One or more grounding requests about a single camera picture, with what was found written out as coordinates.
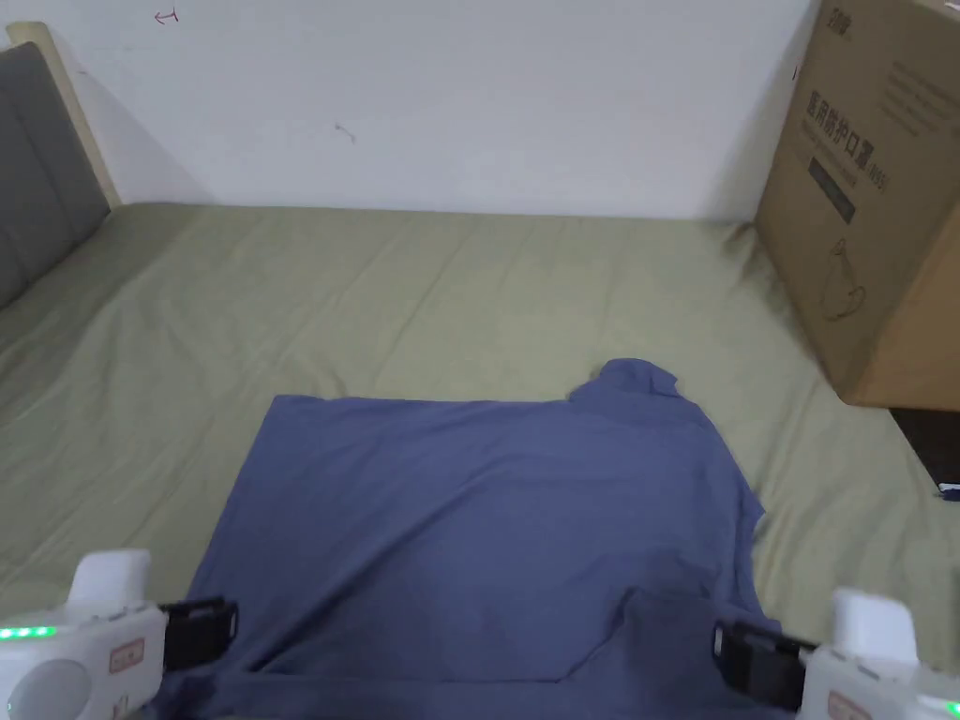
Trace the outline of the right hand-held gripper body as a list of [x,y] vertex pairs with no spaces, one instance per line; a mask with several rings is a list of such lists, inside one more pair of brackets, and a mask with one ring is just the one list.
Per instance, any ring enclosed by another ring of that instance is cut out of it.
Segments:
[[730,689],[797,719],[958,718],[959,679],[921,661],[907,606],[841,588],[832,616],[823,644],[719,621],[714,663]]

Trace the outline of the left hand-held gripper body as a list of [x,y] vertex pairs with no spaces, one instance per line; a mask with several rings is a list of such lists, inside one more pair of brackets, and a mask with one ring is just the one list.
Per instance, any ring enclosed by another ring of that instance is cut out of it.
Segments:
[[127,719],[164,676],[209,665],[233,643],[236,603],[146,597],[146,549],[84,556],[67,600],[1,621],[4,719]]

